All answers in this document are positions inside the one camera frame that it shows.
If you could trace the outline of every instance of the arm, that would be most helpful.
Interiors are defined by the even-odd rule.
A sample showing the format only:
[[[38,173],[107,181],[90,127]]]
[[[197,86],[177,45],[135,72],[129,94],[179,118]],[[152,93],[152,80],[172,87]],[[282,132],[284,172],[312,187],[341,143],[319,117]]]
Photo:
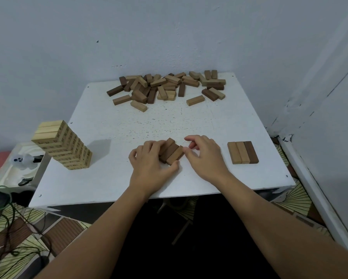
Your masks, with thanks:
[[[187,136],[193,169],[229,201],[265,258],[282,278],[348,278],[348,251],[243,184],[227,169],[220,147],[206,136]],[[191,149],[200,150],[197,156]]]
[[[178,161],[169,168],[160,167],[158,152],[164,142],[147,141],[131,151],[129,160],[134,170],[129,187],[36,279],[103,279],[111,276],[135,216],[148,198],[179,169]]]

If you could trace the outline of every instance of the jenga tower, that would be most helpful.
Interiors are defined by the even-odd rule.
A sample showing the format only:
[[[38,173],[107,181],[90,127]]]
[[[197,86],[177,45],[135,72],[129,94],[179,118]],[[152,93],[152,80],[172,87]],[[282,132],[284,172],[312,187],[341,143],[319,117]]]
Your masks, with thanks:
[[[65,121],[42,122],[31,140],[69,170],[87,169],[90,165],[93,153]]]

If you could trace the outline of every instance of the person's right hand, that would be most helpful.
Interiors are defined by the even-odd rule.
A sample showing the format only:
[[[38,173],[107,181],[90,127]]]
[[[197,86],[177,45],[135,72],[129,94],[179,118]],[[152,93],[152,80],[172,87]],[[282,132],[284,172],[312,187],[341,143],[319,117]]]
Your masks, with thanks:
[[[189,135],[184,139],[191,143],[188,147],[183,147],[183,152],[201,178],[216,186],[221,177],[232,175],[224,162],[220,147],[213,139],[204,135]],[[191,149],[200,150],[200,155]]]

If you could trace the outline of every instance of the patterned floor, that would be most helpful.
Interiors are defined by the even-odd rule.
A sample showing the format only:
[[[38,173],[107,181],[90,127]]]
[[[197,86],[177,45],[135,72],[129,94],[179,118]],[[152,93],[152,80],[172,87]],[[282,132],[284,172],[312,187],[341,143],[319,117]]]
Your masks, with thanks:
[[[277,139],[272,139],[281,158],[284,160],[291,175],[295,179],[296,186],[273,202],[276,206],[295,216],[307,225],[329,235],[325,223],[321,219],[317,209],[312,203],[306,190],[300,183],[294,169],[286,158]],[[187,198],[180,208],[172,204],[170,200],[162,203],[152,200],[152,206],[157,206],[157,211],[163,217],[170,214],[180,215],[176,229],[173,229],[172,244],[183,244],[187,231],[191,230],[195,205],[198,197]],[[8,221],[14,219],[9,232]],[[69,218],[48,214],[37,209],[24,208],[14,204],[8,206],[0,217],[0,250],[14,250],[8,253],[0,261],[0,279],[24,279],[23,272],[39,256],[48,256],[51,261],[72,241],[74,241],[90,224]],[[5,235],[10,235],[8,243]]]

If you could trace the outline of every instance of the forearm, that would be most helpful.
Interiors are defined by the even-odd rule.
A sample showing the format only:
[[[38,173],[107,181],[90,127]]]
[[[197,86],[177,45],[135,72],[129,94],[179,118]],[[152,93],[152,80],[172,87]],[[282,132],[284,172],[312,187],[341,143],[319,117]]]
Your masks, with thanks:
[[[215,184],[284,278],[348,278],[348,251],[258,196],[234,176]]]
[[[37,279],[109,278],[130,226],[147,199],[148,196],[129,187]]]

